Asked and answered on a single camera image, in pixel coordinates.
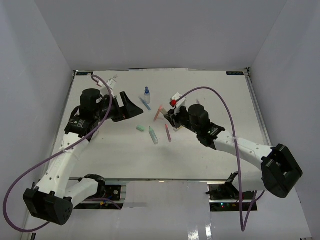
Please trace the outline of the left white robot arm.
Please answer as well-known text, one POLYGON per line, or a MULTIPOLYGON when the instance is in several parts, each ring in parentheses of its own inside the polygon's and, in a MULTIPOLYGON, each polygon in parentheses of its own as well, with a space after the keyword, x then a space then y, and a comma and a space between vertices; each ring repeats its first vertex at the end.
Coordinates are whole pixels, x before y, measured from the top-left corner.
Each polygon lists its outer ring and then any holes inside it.
POLYGON ((32 189, 26 189, 23 200, 32 217, 64 225, 74 207, 87 199, 99 200, 106 195, 102 176, 88 174, 72 187, 67 187, 71 173, 83 151, 98 133, 103 120, 121 122, 143 114, 127 94, 120 93, 123 106, 112 95, 101 95, 95 88, 85 89, 80 105, 71 113, 64 129, 60 154, 53 158, 42 179, 32 189))

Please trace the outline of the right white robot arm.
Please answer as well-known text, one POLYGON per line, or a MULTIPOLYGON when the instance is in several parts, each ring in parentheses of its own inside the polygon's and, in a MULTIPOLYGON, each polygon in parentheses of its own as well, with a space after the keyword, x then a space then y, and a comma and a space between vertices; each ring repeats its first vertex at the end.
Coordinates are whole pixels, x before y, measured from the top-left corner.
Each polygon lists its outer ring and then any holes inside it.
POLYGON ((278 198, 286 198, 303 171, 289 148, 283 144, 268 146, 244 138, 235 138, 224 127, 210 121, 209 113, 200 104, 179 110, 171 109, 164 118, 175 129, 184 127, 196 134, 205 147, 225 152, 244 160, 260 173, 243 179, 239 172, 233 173, 225 183, 226 195, 236 200, 247 191, 268 191, 278 198))

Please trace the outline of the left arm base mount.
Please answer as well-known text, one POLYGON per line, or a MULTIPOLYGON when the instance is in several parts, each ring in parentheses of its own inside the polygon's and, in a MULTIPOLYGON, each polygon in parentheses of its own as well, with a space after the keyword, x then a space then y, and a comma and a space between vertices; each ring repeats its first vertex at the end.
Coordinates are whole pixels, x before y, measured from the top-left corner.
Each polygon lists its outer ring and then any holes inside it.
POLYGON ((83 210, 121 210, 124 206, 126 188, 118 183, 106 182, 102 176, 88 174, 79 178, 80 183, 84 179, 92 179, 98 182, 97 193, 85 201, 79 203, 75 209, 83 210))

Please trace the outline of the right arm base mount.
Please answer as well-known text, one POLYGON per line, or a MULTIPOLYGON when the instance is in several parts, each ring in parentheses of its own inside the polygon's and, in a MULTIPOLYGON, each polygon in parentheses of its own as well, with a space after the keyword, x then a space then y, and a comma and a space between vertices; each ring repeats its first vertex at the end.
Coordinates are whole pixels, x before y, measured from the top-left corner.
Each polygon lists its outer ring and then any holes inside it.
POLYGON ((209 197, 211 212, 239 212, 240 200, 239 191, 232 185, 238 173, 232 173, 222 183, 209 182, 208 190, 205 193, 209 197))

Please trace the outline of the green marker cap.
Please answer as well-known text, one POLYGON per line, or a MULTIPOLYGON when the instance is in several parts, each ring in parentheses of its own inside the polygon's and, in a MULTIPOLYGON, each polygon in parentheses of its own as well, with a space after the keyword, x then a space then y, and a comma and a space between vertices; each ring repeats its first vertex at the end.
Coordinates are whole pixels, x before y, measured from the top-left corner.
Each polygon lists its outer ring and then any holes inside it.
POLYGON ((136 129, 137 129, 138 131, 140 131, 140 132, 144 132, 144 131, 145 131, 145 128, 144 128, 143 126, 141 126, 141 125, 138 125, 138 126, 136 127, 136 129))

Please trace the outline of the green marker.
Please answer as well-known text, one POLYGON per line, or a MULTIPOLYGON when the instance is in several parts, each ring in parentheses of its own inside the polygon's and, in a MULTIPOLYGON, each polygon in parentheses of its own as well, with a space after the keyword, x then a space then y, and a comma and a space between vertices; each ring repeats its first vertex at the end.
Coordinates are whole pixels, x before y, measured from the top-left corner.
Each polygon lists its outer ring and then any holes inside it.
POLYGON ((157 138, 157 135, 156 135, 154 129, 153 129, 152 127, 149 127, 149 128, 148 128, 148 132, 149 132, 149 135, 150 135, 150 137, 151 137, 151 139, 152 139, 152 142, 153 142, 155 145, 157 145, 157 144, 159 143, 159 140, 158 140, 158 138, 157 138))

